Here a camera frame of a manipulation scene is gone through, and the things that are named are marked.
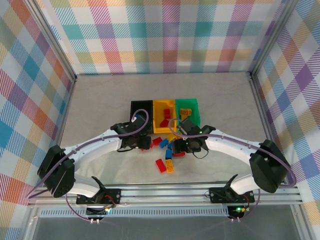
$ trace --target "yellow bin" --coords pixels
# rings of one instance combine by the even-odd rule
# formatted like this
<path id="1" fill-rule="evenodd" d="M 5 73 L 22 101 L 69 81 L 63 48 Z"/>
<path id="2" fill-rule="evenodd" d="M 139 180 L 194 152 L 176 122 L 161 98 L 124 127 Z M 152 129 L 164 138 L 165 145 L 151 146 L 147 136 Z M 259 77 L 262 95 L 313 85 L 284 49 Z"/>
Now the yellow bin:
<path id="1" fill-rule="evenodd" d="M 165 109 L 170 109 L 171 118 L 175 119 L 176 114 L 176 100 L 153 100 L 153 133 L 155 134 L 170 134 L 169 127 L 160 127 L 160 123 L 165 119 Z M 173 130 L 177 131 L 177 121 L 171 125 Z"/>

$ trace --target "green bin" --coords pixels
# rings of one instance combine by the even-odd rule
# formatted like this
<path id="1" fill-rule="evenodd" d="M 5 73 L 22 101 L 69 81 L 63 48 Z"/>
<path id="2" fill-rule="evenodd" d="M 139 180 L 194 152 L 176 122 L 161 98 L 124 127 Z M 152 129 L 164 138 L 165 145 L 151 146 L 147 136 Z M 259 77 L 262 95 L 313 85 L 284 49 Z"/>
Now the green bin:
<path id="1" fill-rule="evenodd" d="M 196 98 L 190 99 L 176 99 L 175 110 L 176 116 L 181 119 L 180 109 L 191 109 L 191 116 L 188 118 L 197 126 L 200 127 L 201 118 L 199 114 L 198 101 Z"/>

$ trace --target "plaid wallpaper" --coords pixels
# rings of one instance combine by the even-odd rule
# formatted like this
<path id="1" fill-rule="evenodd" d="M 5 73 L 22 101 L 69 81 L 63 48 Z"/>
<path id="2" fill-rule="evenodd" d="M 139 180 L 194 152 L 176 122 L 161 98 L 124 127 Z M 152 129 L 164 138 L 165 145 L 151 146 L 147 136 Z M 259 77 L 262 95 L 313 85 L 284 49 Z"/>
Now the plaid wallpaper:
<path id="1" fill-rule="evenodd" d="M 80 74 L 247 72 L 286 0 L 38 0 Z"/>
<path id="2" fill-rule="evenodd" d="M 300 0 L 258 74 L 276 143 L 320 239 L 320 1 Z"/>
<path id="3" fill-rule="evenodd" d="M 1 0 L 0 240 L 18 238 L 25 196 L 55 142 L 71 85 L 23 0 Z"/>

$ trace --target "blue lego brick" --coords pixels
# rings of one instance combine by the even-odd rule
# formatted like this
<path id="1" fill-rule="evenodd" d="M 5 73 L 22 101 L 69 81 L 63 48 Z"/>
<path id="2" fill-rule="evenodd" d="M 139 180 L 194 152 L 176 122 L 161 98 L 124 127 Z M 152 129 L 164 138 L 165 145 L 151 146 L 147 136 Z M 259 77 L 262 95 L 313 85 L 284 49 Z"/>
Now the blue lego brick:
<path id="1" fill-rule="evenodd" d="M 165 151 L 165 159 L 172 159 L 172 150 L 167 149 Z"/>
<path id="2" fill-rule="evenodd" d="M 172 150 L 172 145 L 174 144 L 174 142 L 172 141 L 172 142 L 170 142 L 169 144 L 168 144 L 168 149 L 171 149 Z"/>
<path id="3" fill-rule="evenodd" d="M 162 142 L 159 143 L 159 147 L 163 149 L 165 146 L 168 145 L 168 143 L 169 143 L 169 140 L 164 139 L 164 140 L 162 140 Z"/>

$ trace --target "red lego brick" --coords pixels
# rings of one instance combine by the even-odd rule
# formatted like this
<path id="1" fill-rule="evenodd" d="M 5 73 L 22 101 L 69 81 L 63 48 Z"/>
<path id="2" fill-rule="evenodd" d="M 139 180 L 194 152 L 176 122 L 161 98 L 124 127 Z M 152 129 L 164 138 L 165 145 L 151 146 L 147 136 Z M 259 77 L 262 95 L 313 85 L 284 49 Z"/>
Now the red lego brick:
<path id="1" fill-rule="evenodd" d="M 164 161 L 162 161 L 162 159 L 158 159 L 157 161 L 155 161 L 160 173 L 164 173 L 167 171 L 166 165 L 164 164 Z"/>
<path id="2" fill-rule="evenodd" d="M 172 157 L 183 157 L 184 155 L 186 155 L 186 153 L 183 151 L 177 154 L 172 154 Z"/>
<path id="3" fill-rule="evenodd" d="M 164 112 L 164 118 L 165 119 L 171 119 L 171 114 L 170 114 L 170 109 L 169 108 L 165 108 L 163 110 L 163 112 Z"/>
<path id="4" fill-rule="evenodd" d="M 163 119 L 163 121 L 159 124 L 160 128 L 167 128 L 169 124 L 168 119 Z"/>
<path id="5" fill-rule="evenodd" d="M 157 137 L 157 138 L 153 139 L 152 142 L 153 142 L 153 145 L 159 146 L 159 143 L 162 142 L 162 139 L 161 139 L 161 137 Z"/>

